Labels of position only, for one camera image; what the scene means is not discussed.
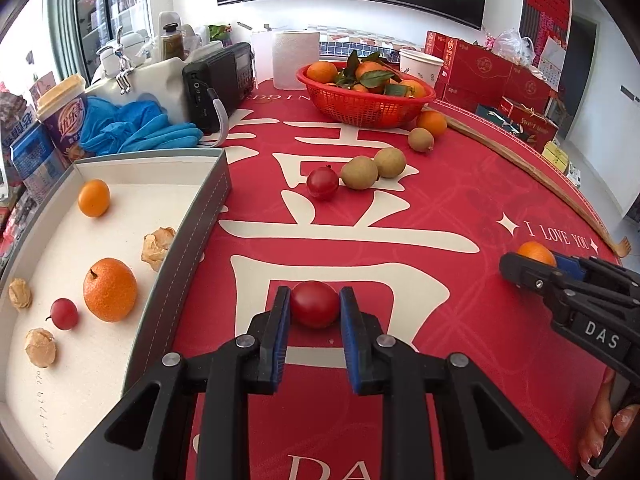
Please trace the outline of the floral paper cup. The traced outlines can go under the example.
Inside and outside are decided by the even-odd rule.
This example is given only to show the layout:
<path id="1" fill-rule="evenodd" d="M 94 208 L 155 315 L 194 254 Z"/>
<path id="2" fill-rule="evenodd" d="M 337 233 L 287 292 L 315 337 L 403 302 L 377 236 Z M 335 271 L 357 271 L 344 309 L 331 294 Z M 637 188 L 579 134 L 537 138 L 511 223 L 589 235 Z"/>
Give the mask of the floral paper cup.
<path id="1" fill-rule="evenodd" d="M 431 87 L 436 84 L 443 65 L 444 61 L 434 55 L 416 50 L 400 50 L 401 73 L 419 78 Z"/>

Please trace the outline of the white paper towel roll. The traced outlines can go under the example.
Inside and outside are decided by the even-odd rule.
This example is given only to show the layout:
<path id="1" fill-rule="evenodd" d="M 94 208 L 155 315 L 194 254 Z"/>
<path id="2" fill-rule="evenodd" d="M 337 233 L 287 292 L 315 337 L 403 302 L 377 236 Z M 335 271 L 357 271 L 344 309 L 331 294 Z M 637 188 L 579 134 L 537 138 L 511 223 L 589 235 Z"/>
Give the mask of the white paper towel roll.
<path id="1" fill-rule="evenodd" d="M 297 71 L 319 59 L 318 32 L 277 32 L 272 46 L 273 85 L 278 90 L 303 90 Z"/>

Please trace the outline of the blue drink can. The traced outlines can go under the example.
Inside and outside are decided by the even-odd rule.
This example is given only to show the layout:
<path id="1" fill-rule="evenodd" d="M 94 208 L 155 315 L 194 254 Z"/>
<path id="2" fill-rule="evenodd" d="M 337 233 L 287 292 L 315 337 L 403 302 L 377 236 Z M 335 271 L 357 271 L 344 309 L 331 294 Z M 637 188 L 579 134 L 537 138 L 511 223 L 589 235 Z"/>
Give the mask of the blue drink can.
<path id="1" fill-rule="evenodd" d="M 11 144 L 10 153 L 26 190 L 38 205 L 42 204 L 67 167 L 47 128 L 37 122 Z"/>

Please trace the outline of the brown kiwi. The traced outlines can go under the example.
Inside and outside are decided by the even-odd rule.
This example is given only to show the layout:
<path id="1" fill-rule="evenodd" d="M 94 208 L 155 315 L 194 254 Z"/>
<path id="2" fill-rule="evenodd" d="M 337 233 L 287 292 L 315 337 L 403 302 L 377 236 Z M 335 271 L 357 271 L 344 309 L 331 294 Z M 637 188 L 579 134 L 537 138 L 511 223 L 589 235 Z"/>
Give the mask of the brown kiwi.
<path id="1" fill-rule="evenodd" d="M 378 166 L 373 159 L 359 155 L 342 167 L 340 177 L 348 188 L 363 191 L 378 180 Z"/>
<path id="2" fill-rule="evenodd" d="M 406 158 L 399 148 L 383 148 L 373 157 L 378 167 L 378 176 L 384 179 L 395 179 L 406 168 Z"/>

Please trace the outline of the oranges with leaves in basket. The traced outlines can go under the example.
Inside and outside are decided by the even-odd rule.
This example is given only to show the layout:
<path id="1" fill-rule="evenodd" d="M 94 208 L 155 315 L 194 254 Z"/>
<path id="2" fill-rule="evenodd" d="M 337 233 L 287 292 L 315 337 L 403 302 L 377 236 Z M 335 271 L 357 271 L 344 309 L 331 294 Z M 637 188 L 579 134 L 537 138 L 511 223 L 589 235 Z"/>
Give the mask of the oranges with leaves in basket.
<path id="1" fill-rule="evenodd" d="M 317 84 L 362 93 L 407 99 L 425 99 L 431 94 L 426 84 L 401 76 L 380 52 L 362 58 L 353 50 L 343 67 L 330 61 L 313 62 L 306 68 L 305 75 Z"/>

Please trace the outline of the red cherry tomato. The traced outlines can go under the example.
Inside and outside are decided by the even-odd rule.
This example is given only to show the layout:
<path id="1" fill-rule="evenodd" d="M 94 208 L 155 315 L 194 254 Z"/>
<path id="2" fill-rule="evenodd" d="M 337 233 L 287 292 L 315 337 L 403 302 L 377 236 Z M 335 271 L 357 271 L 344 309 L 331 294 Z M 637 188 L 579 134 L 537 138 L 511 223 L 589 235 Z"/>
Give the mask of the red cherry tomato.
<path id="1" fill-rule="evenodd" d="M 306 185 L 312 197 L 317 200 L 329 200 L 340 186 L 340 179 L 330 166 L 322 166 L 308 174 Z"/>
<path id="2" fill-rule="evenodd" d="M 54 300 L 47 321 L 51 321 L 59 330 L 72 330 L 79 322 L 76 304 L 67 298 Z"/>
<path id="3" fill-rule="evenodd" d="M 293 321 L 307 328 L 323 330 L 340 316 L 340 297 L 328 284 L 306 281 L 297 284 L 291 292 Z"/>

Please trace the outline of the red plastic fruit basket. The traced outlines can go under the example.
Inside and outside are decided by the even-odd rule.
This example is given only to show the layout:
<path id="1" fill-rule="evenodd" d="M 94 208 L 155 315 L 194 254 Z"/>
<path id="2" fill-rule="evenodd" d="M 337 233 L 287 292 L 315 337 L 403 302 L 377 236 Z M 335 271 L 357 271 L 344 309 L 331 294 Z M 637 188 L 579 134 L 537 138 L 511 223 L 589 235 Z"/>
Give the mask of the red plastic fruit basket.
<path id="1" fill-rule="evenodd" d="M 434 88 L 410 75 L 405 78 L 422 86 L 426 92 L 423 98 L 384 96 L 332 87 L 308 78 L 307 70 L 308 65 L 299 68 L 296 78 L 306 87 L 311 103 L 322 114 L 346 125 L 360 128 L 399 128 L 416 119 L 424 106 L 436 100 Z"/>

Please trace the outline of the small orange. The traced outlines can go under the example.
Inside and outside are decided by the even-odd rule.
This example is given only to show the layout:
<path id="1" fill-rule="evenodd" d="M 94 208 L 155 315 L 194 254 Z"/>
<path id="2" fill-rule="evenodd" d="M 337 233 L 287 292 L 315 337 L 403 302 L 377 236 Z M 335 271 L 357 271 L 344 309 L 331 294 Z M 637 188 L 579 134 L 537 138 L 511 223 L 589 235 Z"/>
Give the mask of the small orange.
<path id="1" fill-rule="evenodd" d="M 100 179 L 87 181 L 78 194 L 77 205 L 85 216 L 101 217 L 111 205 L 110 188 Z"/>

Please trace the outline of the small husked physalis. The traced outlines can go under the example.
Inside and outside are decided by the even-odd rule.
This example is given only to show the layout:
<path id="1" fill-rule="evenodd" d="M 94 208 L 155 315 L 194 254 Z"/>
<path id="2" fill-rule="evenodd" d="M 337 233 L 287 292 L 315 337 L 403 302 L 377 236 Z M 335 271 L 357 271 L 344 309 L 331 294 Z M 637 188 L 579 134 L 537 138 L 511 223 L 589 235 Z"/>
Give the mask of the small husked physalis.
<path id="1" fill-rule="evenodd" d="M 32 304 L 32 290 L 22 278 L 14 278 L 9 284 L 9 300 L 17 310 L 24 310 Z"/>

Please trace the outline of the large husked physalis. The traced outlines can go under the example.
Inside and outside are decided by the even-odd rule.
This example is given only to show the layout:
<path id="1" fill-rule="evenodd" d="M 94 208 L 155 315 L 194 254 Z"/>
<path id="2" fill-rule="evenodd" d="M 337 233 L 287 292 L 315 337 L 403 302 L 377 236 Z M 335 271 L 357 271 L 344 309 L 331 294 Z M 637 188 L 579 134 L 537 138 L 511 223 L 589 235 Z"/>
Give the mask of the large husked physalis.
<path id="1" fill-rule="evenodd" d="M 141 260 L 147 263 L 155 272 L 160 270 L 172 241 L 176 236 L 173 228 L 158 228 L 146 234 L 143 239 Z"/>

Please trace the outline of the large orange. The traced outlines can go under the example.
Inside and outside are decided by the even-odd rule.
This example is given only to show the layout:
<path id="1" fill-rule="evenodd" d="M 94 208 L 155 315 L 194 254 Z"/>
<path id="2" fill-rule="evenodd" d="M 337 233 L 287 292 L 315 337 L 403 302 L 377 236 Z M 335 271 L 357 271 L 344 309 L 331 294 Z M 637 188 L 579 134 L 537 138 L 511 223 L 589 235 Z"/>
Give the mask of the large orange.
<path id="1" fill-rule="evenodd" d="M 103 322 L 117 323 L 132 311 L 137 301 L 137 281 L 125 263 L 103 258 L 90 266 L 82 286 L 89 311 Z"/>

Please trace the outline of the red round tablecloth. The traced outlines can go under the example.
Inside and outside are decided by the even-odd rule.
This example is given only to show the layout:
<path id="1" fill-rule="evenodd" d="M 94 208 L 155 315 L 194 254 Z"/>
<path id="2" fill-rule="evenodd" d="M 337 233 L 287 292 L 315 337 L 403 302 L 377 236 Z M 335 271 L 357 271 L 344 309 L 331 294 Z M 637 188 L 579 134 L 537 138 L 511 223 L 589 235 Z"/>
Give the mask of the red round tablecloth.
<path id="1" fill-rule="evenodd" d="M 498 264 L 528 240 L 568 256 L 611 258 L 577 214 L 482 144 L 447 132 L 406 151 L 396 181 L 308 193 L 307 174 L 386 146 L 400 130 L 321 115 L 304 92 L 265 81 L 232 120 L 232 190 L 194 275 L 174 349 L 197 356 L 246 331 L 281 285 L 351 287 L 383 330 L 432 356 L 466 354 L 562 462 L 578 463 L 604 367 L 556 334 L 540 298 Z"/>

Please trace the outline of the long wooden back scratcher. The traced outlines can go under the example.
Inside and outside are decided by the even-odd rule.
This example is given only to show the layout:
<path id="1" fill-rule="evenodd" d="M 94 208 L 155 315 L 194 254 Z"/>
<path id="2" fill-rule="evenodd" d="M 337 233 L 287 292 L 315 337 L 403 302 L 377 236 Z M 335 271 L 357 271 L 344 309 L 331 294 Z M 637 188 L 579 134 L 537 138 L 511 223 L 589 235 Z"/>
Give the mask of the long wooden back scratcher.
<path id="1" fill-rule="evenodd" d="M 512 133 L 508 133 L 488 119 L 439 100 L 432 105 L 425 105 L 423 109 L 436 110 L 445 117 L 452 131 L 488 148 L 562 200 L 590 226 L 590 229 L 617 258 L 626 258 L 631 254 L 631 241 L 624 236 L 616 242 L 592 203 L 570 183 L 568 177 Z"/>

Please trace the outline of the red sweet gift bag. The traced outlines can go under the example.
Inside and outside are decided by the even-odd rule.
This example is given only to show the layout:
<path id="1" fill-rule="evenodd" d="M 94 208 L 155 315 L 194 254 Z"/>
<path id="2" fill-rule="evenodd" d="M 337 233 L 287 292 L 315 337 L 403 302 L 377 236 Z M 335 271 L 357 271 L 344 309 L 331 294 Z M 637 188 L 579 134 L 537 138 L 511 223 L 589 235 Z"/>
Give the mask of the red sweet gift bag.
<path id="1" fill-rule="evenodd" d="M 544 151 L 558 132 L 558 126 L 551 119 L 521 103 L 502 98 L 499 110 L 522 130 L 518 137 L 538 153 Z"/>

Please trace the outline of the yellow carton box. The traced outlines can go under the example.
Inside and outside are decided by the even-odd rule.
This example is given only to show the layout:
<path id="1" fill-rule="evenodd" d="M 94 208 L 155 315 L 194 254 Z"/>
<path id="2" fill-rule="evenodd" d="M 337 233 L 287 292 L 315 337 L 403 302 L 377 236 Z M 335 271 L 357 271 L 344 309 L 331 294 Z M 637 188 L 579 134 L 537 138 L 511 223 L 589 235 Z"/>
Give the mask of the yellow carton box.
<path id="1" fill-rule="evenodd" d="M 570 168 L 570 158 L 562 148 L 559 148 L 558 144 L 548 141 L 542 151 L 542 157 L 561 174 L 567 174 L 568 168 Z"/>

